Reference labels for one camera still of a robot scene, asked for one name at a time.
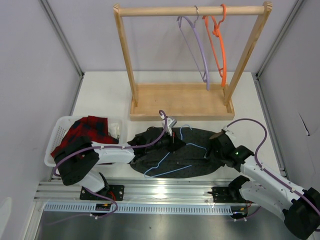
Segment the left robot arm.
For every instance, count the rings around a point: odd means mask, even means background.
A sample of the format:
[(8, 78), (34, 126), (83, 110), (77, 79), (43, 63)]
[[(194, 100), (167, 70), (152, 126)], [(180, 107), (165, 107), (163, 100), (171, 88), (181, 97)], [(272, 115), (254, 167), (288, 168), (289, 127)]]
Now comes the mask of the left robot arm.
[(78, 184), (97, 200), (109, 195), (106, 177), (95, 170), (98, 165), (131, 164), (149, 153), (165, 150), (174, 153), (186, 143), (173, 130), (150, 127), (124, 144), (102, 143), (89, 135), (78, 136), (53, 152), (54, 174), (66, 186)]

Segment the dark grey dotted skirt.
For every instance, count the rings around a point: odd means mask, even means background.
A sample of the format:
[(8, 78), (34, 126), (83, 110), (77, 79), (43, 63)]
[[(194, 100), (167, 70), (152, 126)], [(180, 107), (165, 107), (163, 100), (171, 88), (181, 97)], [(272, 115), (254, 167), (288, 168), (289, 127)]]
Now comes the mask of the dark grey dotted skirt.
[(209, 175), (222, 164), (210, 154), (213, 131), (182, 126), (155, 144), (134, 149), (130, 167), (146, 178), (187, 179)]

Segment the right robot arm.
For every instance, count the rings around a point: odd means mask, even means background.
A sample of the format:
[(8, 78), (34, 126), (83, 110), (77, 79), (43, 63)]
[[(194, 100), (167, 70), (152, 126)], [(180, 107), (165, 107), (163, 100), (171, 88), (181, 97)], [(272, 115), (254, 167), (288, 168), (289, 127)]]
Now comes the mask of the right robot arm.
[(232, 201), (258, 204), (281, 219), (300, 240), (320, 230), (320, 193), (316, 189), (305, 189), (275, 173), (247, 147), (235, 147), (225, 131), (209, 140), (208, 157), (240, 173), (228, 185), (227, 196)]

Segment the light blue wire hanger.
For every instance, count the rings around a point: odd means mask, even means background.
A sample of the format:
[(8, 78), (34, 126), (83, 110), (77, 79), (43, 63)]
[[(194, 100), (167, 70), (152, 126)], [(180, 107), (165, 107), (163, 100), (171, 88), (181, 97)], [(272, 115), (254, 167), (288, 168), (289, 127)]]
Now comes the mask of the light blue wire hanger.
[(152, 154), (141, 164), (146, 179), (186, 179), (209, 174), (210, 161), (206, 157), (209, 149), (209, 131), (194, 128), (188, 124), (176, 128), (176, 137), (186, 146), (175, 152), (160, 151), (159, 157)]

